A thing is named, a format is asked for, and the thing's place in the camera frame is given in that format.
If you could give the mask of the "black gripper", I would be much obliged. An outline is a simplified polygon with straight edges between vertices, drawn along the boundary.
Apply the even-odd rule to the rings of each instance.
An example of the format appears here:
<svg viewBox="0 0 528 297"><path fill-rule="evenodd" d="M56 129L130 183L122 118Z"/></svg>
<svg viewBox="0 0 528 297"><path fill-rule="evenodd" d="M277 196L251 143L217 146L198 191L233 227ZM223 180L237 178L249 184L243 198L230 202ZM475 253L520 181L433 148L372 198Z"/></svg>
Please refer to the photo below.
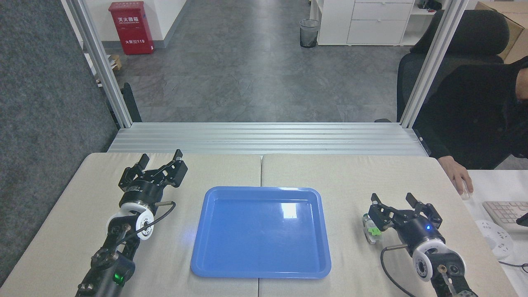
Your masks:
<svg viewBox="0 0 528 297"><path fill-rule="evenodd" d="M119 185L124 194L120 205L124 203L138 203L154 205L162 199L166 186L179 187L187 173L187 165L182 160L183 153L176 150L173 159L166 165L144 172L144 180L136 179L143 176L150 158L142 154L140 160L132 167L127 167L121 176Z"/></svg>
<svg viewBox="0 0 528 297"><path fill-rule="evenodd" d="M428 240L440 239L442 243L446 242L438 231L443 219L435 207L418 201L412 193L407 193L407 202L414 209L411 220L407 220L406 210L381 203L376 193L372 193L371 201L368 216L380 231L398 227L398 236L407 244L408 252L414 252L417 246Z"/></svg>

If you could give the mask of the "person's hand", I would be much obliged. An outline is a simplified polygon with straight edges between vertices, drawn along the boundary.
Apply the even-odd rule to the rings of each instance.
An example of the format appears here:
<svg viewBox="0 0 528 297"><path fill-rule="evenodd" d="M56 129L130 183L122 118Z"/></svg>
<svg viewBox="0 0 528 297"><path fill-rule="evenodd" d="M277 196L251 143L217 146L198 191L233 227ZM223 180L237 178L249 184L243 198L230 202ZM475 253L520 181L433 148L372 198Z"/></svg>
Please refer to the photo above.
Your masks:
<svg viewBox="0 0 528 297"><path fill-rule="evenodd" d="M469 194L474 192L473 181L464 166L452 156L444 156L437 161L459 194L463 194L465 189Z"/></svg>

